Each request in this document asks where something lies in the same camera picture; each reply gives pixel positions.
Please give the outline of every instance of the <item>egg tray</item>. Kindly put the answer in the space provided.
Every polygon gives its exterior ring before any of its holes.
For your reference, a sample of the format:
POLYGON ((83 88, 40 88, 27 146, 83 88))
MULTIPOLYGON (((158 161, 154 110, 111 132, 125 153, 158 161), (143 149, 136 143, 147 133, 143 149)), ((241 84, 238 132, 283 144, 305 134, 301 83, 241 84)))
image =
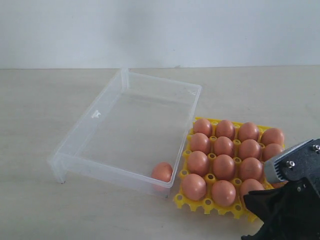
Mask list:
MULTIPOLYGON (((211 119, 211 118, 207 118, 207 119, 211 122, 212 132, 214 133, 215 130, 216 130, 216 125, 221 120, 219 120, 219 119, 211 119)), ((209 159, 209 173, 203 177, 203 179, 206 182, 206 188, 207 188, 205 197, 202 200, 199 200, 199 201, 194 201, 194 200, 188 199, 184 195, 184 193, 182 191, 181 184, 180 184, 179 193, 174 196, 173 201, 175 202, 176 206, 179 209, 181 209, 184 204, 187 204, 187 205, 189 205, 190 210, 192 212, 195 212, 198 207, 202 207, 204 209, 204 214, 210 214, 211 211, 213 209, 215 209, 215 210, 217 210, 219 215, 225 215, 227 212, 232 212, 233 213, 233 217, 235 219, 239 219, 242 215, 245 215, 245 216, 248 217, 248 220, 250 222, 253 222, 257 218, 257 216, 254 215, 249 210, 247 210, 246 207, 242 205, 242 203, 240 201, 240 197, 239 197, 239 191, 240 191, 240 186, 242 184, 242 181, 239 178, 238 171, 239 171, 239 165, 241 164, 242 160, 239 157, 237 157, 238 156, 238 148, 239 148, 239 145, 241 144, 241 142, 237 138, 238 138, 238 129, 240 128, 240 126, 243 125, 243 123, 235 122, 235 121, 233 121, 232 123, 233 123, 234 128, 235 128, 235 138, 233 140, 233 143, 234 143, 234 146, 235 146, 235 154, 234 154, 235 157, 233 158, 233 160, 235 162, 236 172, 235 172, 234 179, 231 180, 230 182, 234 185, 234 187, 236 189, 236 198, 235 198, 234 203, 229 207, 222 207, 222 206, 217 205, 213 201, 213 199, 211 197, 212 185, 215 182, 218 181, 218 179, 216 179, 215 176, 212 173, 213 161, 216 158, 216 155, 213 153, 213 144, 216 141, 217 137, 215 137, 214 135, 209 138, 210 143, 211 143, 210 144, 211 145, 211 149, 210 149, 211 153, 209 153, 207 155, 207 157, 209 159)), ((269 126, 261 126, 261 125, 258 125, 257 127, 259 128, 258 143, 260 144, 260 146, 261 146, 261 148, 263 150, 265 148, 265 146, 262 143, 260 143, 260 139, 261 139, 262 133, 265 130, 270 129, 271 127, 269 127, 269 126)), ((182 170, 178 174, 178 176, 179 176, 179 178, 181 180, 184 179, 184 177, 189 174, 189 171, 188 171, 188 168, 187 168, 187 161, 188 161, 189 155, 192 153, 192 151, 190 150, 190 144, 189 144, 189 141, 190 141, 190 138, 191 138, 192 135, 193 135, 193 129, 190 130, 190 132, 189 132, 189 134, 187 136, 188 144, 186 146, 185 151, 182 153, 182 156, 184 158, 184 163, 183 163, 182 170)), ((263 177, 263 180, 260 181, 260 182, 263 185, 264 189, 273 189, 272 185, 267 182, 265 176, 263 177)))

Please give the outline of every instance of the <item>brown egg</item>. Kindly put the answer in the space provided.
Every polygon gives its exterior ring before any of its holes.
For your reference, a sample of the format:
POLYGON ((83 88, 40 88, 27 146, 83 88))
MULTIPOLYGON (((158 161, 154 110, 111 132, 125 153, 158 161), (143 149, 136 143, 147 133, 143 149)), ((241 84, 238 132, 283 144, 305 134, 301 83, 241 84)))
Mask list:
POLYGON ((285 150, 282 146, 277 143, 271 143, 267 145, 262 151, 262 161, 267 161, 270 158, 278 155, 283 150, 285 150))
POLYGON ((242 205, 245 206, 244 195, 247 195, 250 191, 264 190, 264 186, 255 179, 247 179, 240 186, 240 200, 242 205))
POLYGON ((191 173, 184 177, 181 182, 184 195, 193 201, 198 201, 206 195, 206 181, 197 174, 191 173))
POLYGON ((260 159, 261 146, 253 139, 244 140, 238 148, 238 157, 242 160, 247 158, 260 159))
POLYGON ((172 167, 167 162, 160 162, 152 170, 151 177, 164 182, 170 182, 172 176, 172 167))
POLYGON ((226 136, 218 137, 213 144, 213 152, 217 156, 226 154, 233 157, 235 155, 234 143, 226 136))
POLYGON ((277 182, 277 183, 272 183, 272 187, 274 187, 275 189, 278 189, 278 188, 281 188, 283 187, 284 185, 286 185, 288 181, 283 181, 283 182, 277 182))
POLYGON ((243 142, 247 139, 258 141, 259 128, 253 122, 244 123, 238 130, 238 139, 243 142))
POLYGON ((190 150, 192 152, 201 151, 208 155, 210 152, 209 138, 201 132, 192 135, 190 139, 190 150))
POLYGON ((228 155, 219 155, 213 160, 212 172, 217 179, 229 181, 236 174, 235 161, 228 155))
POLYGON ((202 133, 208 138, 212 136, 212 125, 208 119, 200 118, 193 124, 193 133, 202 133))
POLYGON ((285 135, 279 128, 269 128, 261 136, 261 143, 265 146, 269 144, 283 145, 285 143, 285 135))
POLYGON ((236 200, 236 188, 231 182, 220 180, 212 185, 213 201, 221 207, 229 207, 236 200))
POLYGON ((187 168, 190 173, 198 174, 201 177, 209 172, 209 160, 202 151, 192 152, 187 160, 187 168))
POLYGON ((254 157, 243 160, 239 167, 239 178, 244 181, 247 179, 261 180, 264 173, 263 164, 254 157))
POLYGON ((236 130, 234 124, 229 120, 222 120, 215 127, 215 136, 217 138, 224 136, 231 140, 235 138, 236 130))

